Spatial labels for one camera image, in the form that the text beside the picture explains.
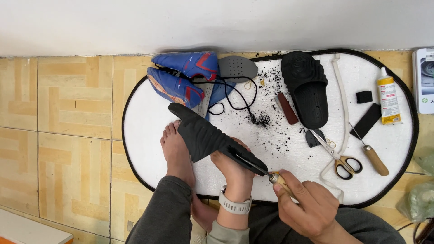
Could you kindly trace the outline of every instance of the tiled floor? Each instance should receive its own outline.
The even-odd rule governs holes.
[[[367,53],[412,87],[411,52]],[[74,243],[123,243],[152,196],[121,142],[124,105],[150,65],[147,56],[0,59],[0,208],[73,233]],[[434,145],[434,116],[419,118],[415,155],[423,156]],[[397,201],[430,179],[412,162],[366,210],[399,228],[409,221]],[[401,231],[408,243],[412,233]]]

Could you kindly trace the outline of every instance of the black mat border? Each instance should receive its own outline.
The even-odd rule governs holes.
[[[326,50],[311,51],[311,52],[307,52],[307,53],[310,54],[310,55],[312,55],[312,56],[314,56],[314,55],[323,55],[323,54],[331,54],[331,53],[346,53],[346,54],[350,54],[350,55],[361,57],[361,58],[363,58],[363,59],[365,59],[365,60],[373,63],[374,65],[376,65],[379,68],[385,66],[380,61],[378,61],[375,58],[369,56],[368,54],[362,53],[362,52],[359,52],[359,51],[355,51],[355,50],[351,50],[351,49],[337,48],[337,49],[326,49]],[[253,62],[259,62],[259,61],[269,61],[269,60],[282,59],[282,57],[283,57],[283,54],[282,55],[271,55],[271,56],[260,57],[260,58],[252,58],[250,60],[252,60]],[[407,157],[405,159],[404,165],[402,166],[401,170],[398,172],[398,174],[396,175],[396,177],[393,179],[393,181],[390,182],[386,186],[386,188],[384,188],[384,190],[382,190],[378,195],[376,195],[375,197],[373,197],[372,199],[370,199],[368,201],[365,201],[365,202],[362,202],[362,203],[359,203],[359,204],[352,204],[352,205],[342,205],[341,204],[340,207],[365,208],[367,206],[370,206],[370,205],[374,204],[375,202],[377,202],[378,200],[380,200],[382,197],[384,197],[384,195],[386,195],[386,193],[389,192],[389,190],[398,182],[398,180],[401,178],[401,176],[405,173],[405,170],[407,169],[408,165],[410,164],[411,158],[413,156],[414,149],[416,148],[416,143],[418,141],[418,136],[419,136],[419,117],[418,117],[418,112],[416,110],[416,104],[414,102],[413,95],[412,95],[410,89],[407,87],[407,85],[395,73],[393,73],[388,67],[386,67],[386,71],[387,71],[387,74],[390,75],[390,76],[392,76],[393,79],[395,80],[395,82],[404,91],[405,98],[407,99],[407,102],[408,102],[408,104],[410,106],[411,118],[413,120],[413,135],[411,137],[411,143],[410,143],[410,148],[409,148],[408,153],[407,153]],[[122,143],[124,144],[125,154],[127,156],[128,163],[130,164],[131,170],[133,171],[134,175],[139,180],[139,182],[142,183],[142,185],[144,185],[147,189],[149,189],[152,192],[154,192],[155,189],[153,187],[151,187],[150,185],[148,185],[145,181],[143,181],[142,178],[139,177],[139,175],[137,174],[136,170],[134,169],[134,166],[132,165],[130,157],[128,155],[128,150],[127,150],[127,147],[126,147],[126,144],[125,144],[125,136],[124,136],[125,114],[126,114],[128,105],[130,103],[131,97],[134,95],[134,93],[137,90],[137,88],[147,78],[148,78],[148,76],[145,76],[142,79],[140,79],[140,81],[134,87],[133,91],[131,91],[131,94],[128,97],[128,100],[127,100],[127,102],[125,104],[124,112],[122,114]],[[218,197],[216,197],[216,196],[210,196],[210,195],[198,195],[198,196],[199,196],[199,198],[205,198],[205,199],[210,199],[210,200],[218,200]],[[277,204],[276,202],[258,201],[258,200],[254,200],[253,203],[254,204],[261,204],[261,205],[276,205]]]

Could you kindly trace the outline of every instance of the scissors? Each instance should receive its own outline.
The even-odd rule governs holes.
[[[350,180],[354,174],[358,174],[362,171],[363,166],[358,159],[353,158],[353,157],[341,156],[339,153],[335,152],[335,150],[333,148],[331,148],[330,145],[327,144],[327,142],[325,142],[318,134],[316,134],[311,129],[309,129],[309,130],[310,130],[310,132],[312,132],[313,136],[315,136],[315,138],[319,141],[319,143],[321,143],[321,145],[335,158],[335,172],[339,176],[339,178],[341,178],[342,180]],[[348,164],[349,159],[352,159],[358,163],[358,166],[359,166],[358,170],[354,170],[353,167],[351,167],[351,165]],[[342,177],[338,173],[338,167],[342,167],[345,171],[347,171],[349,176],[348,177]]]

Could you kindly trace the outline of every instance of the white watch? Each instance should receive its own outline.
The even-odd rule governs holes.
[[[220,196],[218,197],[218,202],[223,206],[226,211],[232,214],[248,214],[250,212],[250,207],[252,205],[252,196],[250,200],[244,202],[233,202],[226,198],[224,195],[224,190],[227,185],[221,188]]]

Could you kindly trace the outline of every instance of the scissors handle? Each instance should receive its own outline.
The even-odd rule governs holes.
[[[348,163],[348,160],[354,160],[358,163],[358,170],[354,170],[353,167],[351,167],[351,165]],[[338,167],[342,167],[345,171],[347,171],[347,173],[349,174],[348,177],[342,177],[339,173],[338,173]],[[335,172],[336,174],[339,176],[339,178],[341,178],[342,180],[350,180],[352,179],[354,174],[358,174],[363,170],[363,166],[360,163],[360,161],[356,158],[352,158],[352,157],[344,157],[341,156],[340,159],[336,159],[335,160]]]

